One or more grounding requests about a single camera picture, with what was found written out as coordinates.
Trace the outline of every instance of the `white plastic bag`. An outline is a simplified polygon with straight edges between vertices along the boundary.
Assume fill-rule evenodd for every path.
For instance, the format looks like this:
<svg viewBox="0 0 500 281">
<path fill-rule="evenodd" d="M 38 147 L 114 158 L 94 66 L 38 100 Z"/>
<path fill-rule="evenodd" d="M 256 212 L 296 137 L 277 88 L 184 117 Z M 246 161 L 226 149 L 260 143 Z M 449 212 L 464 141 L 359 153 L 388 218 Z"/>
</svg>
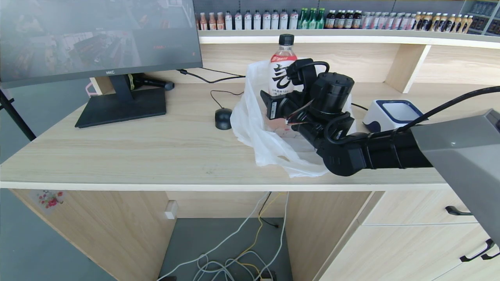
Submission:
<svg viewBox="0 0 500 281">
<path fill-rule="evenodd" d="M 261 90 L 268 91 L 268 60 L 252 63 L 246 71 L 245 91 L 231 114 L 232 131 L 238 140 L 255 151 L 257 166 L 280 165 L 294 177 L 318 177 L 328 172 L 315 148 L 289 128 L 272 129 L 266 117 Z M 351 96 L 344 111 L 351 112 Z M 355 132 L 354 121 L 349 133 Z"/>
</svg>

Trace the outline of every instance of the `wooden countertop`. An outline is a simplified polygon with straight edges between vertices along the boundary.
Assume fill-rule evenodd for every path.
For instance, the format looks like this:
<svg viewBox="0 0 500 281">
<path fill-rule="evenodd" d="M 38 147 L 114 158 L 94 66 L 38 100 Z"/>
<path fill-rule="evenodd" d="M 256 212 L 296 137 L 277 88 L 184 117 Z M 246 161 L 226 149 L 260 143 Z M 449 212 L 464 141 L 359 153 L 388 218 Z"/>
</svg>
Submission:
<svg viewBox="0 0 500 281">
<path fill-rule="evenodd" d="M 280 34 L 298 43 L 387 43 L 500 49 L 500 37 L 411 30 L 198 30 L 200 44 L 276 44 Z"/>
<path fill-rule="evenodd" d="M 289 178 L 275 165 L 258 167 L 254 151 L 231 130 L 214 126 L 218 108 L 210 90 L 243 90 L 243 84 L 178 84 L 167 93 L 167 114 L 75 128 L 84 107 L 71 113 L 1 166 L 1 187 L 53 190 L 165 191 L 371 191 L 449 188 L 434 168 L 362 170 L 350 177 L 326 174 Z M 353 102 L 410 99 L 426 112 L 479 85 L 415 84 L 401 94 L 383 83 L 356 83 Z M 232 108 L 240 97 L 215 93 Z M 498 95 L 479 96 L 441 116 L 487 109 Z M 362 119 L 365 112 L 353 108 Z"/>
</svg>

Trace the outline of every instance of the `drawer handle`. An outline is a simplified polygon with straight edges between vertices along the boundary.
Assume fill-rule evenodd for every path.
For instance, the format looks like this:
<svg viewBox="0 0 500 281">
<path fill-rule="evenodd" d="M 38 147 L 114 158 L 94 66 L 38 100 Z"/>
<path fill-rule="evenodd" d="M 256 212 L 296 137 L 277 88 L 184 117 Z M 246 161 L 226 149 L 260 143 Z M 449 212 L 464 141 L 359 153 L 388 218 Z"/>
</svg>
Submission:
<svg viewBox="0 0 500 281">
<path fill-rule="evenodd" d="M 462 261 L 462 263 L 466 263 L 466 262 L 470 262 L 472 261 L 473 259 L 485 254 L 486 252 L 488 252 L 491 248 L 493 248 L 493 246 L 495 246 L 495 242 L 493 242 L 493 240 L 490 238 L 488 240 L 486 240 L 486 249 L 482 250 L 480 253 L 478 253 L 477 255 L 471 257 L 471 258 L 468 258 L 466 256 L 461 256 L 460 257 L 460 260 Z M 490 259 L 493 259 L 494 257 L 496 257 L 498 254 L 494 255 L 493 257 L 491 258 L 482 258 L 483 260 L 490 260 Z"/>
<path fill-rule="evenodd" d="M 491 260 L 491 259 L 493 259 L 494 257 L 496 257 L 498 255 L 500 255 L 500 252 L 497 253 L 496 255 L 488 255 L 487 253 L 485 253 L 485 254 L 483 254 L 481 256 L 481 259 L 483 259 L 483 260 Z"/>
<path fill-rule="evenodd" d="M 453 216 L 472 216 L 471 212 L 459 211 L 455 206 L 446 206 L 444 209 Z"/>
</svg>

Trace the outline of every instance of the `black bottle cap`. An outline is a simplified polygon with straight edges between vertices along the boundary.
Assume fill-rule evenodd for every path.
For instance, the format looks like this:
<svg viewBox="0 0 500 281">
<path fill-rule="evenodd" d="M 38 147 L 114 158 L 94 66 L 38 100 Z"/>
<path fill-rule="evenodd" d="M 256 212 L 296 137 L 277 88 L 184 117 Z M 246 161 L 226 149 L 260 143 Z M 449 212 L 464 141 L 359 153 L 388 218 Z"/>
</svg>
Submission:
<svg viewBox="0 0 500 281">
<path fill-rule="evenodd" d="M 281 34 L 279 36 L 279 44 L 282 46 L 292 46 L 295 36 L 293 34 Z"/>
</svg>

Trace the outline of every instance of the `floor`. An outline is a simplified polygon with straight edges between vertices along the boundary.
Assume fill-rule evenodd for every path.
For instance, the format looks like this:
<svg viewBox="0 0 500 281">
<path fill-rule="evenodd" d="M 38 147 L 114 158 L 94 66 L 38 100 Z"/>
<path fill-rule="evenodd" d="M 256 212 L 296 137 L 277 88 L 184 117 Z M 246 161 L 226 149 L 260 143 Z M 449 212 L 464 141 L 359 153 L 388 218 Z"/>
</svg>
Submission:
<svg viewBox="0 0 500 281">
<path fill-rule="evenodd" d="M 14 106 L 39 136 L 62 118 L 85 104 L 88 79 L 25 86 L 10 90 Z M 28 144 L 16 124 L 0 110 L 0 163 Z M 278 224 L 283 219 L 270 219 Z M 192 260 L 218 244 L 238 228 L 241 219 L 179 219 L 165 256 L 162 274 L 174 265 Z M 251 245 L 259 222 L 250 219 L 238 235 L 209 255 L 220 262 L 235 257 Z M 269 262 L 279 246 L 281 228 L 264 225 L 254 249 Z M 115 280 L 84 254 L 45 224 L 10 191 L 0 189 L 0 280 L 2 281 L 113 281 Z M 242 259 L 263 265 L 252 258 Z M 284 242 L 276 261 L 270 267 L 278 280 L 291 281 L 290 260 Z M 250 280 L 246 271 L 231 267 L 237 281 Z M 180 267 L 174 275 L 178 281 L 193 280 L 196 264 Z M 211 280 L 206 274 L 200 281 Z M 216 281 L 225 278 L 220 275 Z"/>
</svg>

